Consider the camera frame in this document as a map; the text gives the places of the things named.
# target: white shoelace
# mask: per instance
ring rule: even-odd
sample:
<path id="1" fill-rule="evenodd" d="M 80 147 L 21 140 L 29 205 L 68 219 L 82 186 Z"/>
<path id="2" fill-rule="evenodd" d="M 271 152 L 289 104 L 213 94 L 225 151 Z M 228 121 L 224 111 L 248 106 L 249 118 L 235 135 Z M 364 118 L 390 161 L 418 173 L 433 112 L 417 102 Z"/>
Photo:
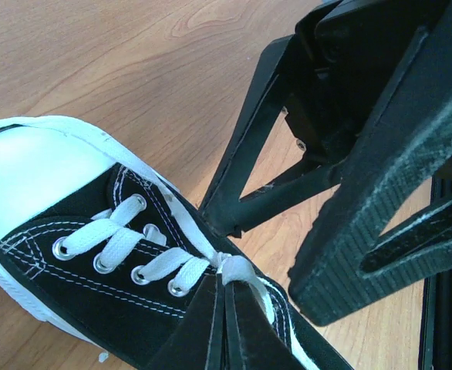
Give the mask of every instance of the white shoelace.
<path id="1" fill-rule="evenodd" d="M 106 210 L 97 214 L 92 222 L 74 231 L 67 238 L 63 238 L 59 242 L 58 252 L 61 247 L 61 249 L 65 248 L 63 255 L 65 259 L 69 259 L 109 239 L 101 253 L 94 259 L 96 271 L 108 274 L 128 257 L 139 241 L 144 239 L 156 244 L 166 244 L 166 237 L 154 225 L 145 226 L 143 233 L 126 227 L 138 213 L 145 209 L 146 202 L 142 196 L 135 194 L 128 197 L 113 212 Z M 255 274 L 249 260 L 242 256 L 217 252 L 209 243 L 194 246 L 204 257 L 195 257 L 180 247 L 172 247 L 157 255 L 147 265 L 136 266 L 131 274 L 133 282 L 146 285 L 165 278 L 179 269 L 174 279 L 168 284 L 168 290 L 172 295 L 181 297 L 200 280 L 207 267 L 213 266 L 218 269 L 218 273 L 222 273 L 224 285 L 232 281 L 248 283 L 268 321 L 271 324 L 274 322 L 271 296 Z"/>

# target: screw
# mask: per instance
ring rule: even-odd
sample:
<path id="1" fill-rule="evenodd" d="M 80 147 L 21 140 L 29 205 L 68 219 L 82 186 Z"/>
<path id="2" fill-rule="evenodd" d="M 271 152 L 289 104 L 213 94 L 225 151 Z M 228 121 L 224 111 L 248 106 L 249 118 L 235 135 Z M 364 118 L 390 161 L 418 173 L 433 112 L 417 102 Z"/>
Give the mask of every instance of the screw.
<path id="1" fill-rule="evenodd" d="M 296 146 L 300 148 L 303 152 L 306 151 L 306 144 L 303 143 L 300 139 L 296 139 Z"/>

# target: white rubber toe cap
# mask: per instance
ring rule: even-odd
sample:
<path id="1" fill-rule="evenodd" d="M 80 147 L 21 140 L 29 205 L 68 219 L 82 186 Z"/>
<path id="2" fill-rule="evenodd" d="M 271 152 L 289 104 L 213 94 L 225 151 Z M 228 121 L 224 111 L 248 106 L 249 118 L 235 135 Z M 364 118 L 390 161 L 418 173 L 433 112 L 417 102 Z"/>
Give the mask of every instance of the white rubber toe cap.
<path id="1" fill-rule="evenodd" d="M 82 140 L 52 129 L 0 132 L 0 240 L 114 164 Z"/>

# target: sneaker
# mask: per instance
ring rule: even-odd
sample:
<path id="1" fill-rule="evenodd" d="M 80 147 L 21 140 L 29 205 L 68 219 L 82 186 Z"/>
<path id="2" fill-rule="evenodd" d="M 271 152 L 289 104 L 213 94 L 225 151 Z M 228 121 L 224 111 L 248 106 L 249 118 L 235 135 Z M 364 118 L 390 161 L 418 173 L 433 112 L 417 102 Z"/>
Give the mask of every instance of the sneaker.
<path id="1" fill-rule="evenodd" d="M 159 173 L 63 116 L 0 120 L 0 285 L 25 310 L 145 367 L 204 276 L 243 281 L 305 368 L 285 292 Z"/>

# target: wooden floor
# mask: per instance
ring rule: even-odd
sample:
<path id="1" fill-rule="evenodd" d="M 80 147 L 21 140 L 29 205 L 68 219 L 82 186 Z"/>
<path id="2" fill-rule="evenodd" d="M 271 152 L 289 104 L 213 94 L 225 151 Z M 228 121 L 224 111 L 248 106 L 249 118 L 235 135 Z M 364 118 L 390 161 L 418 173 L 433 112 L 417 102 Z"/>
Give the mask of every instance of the wooden floor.
<path id="1" fill-rule="evenodd" d="M 311 0 L 2 0 L 0 118 L 77 116 L 113 134 L 199 204 L 229 140 L 260 52 L 291 33 Z M 285 126 L 249 189 L 301 153 Z M 286 271 L 332 190 L 239 241 L 272 278 Z M 424 207 L 425 183 L 397 223 Z M 321 333 L 357 369 L 415 369 L 422 284 Z M 0 289 L 1 369 L 127 369 L 26 314 Z"/>

